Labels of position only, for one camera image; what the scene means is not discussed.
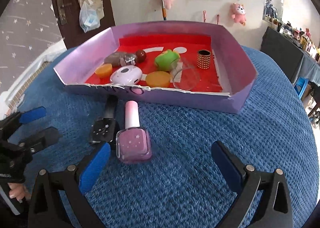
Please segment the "person's left hand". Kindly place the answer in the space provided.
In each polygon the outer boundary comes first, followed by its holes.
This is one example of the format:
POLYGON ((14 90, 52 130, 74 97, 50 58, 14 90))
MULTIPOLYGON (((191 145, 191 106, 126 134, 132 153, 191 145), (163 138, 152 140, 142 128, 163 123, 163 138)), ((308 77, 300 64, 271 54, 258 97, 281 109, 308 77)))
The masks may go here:
POLYGON ((10 188, 10 199, 16 199, 19 202, 23 199, 30 200, 31 194, 29 193, 24 184, 8 183, 8 186, 10 188))

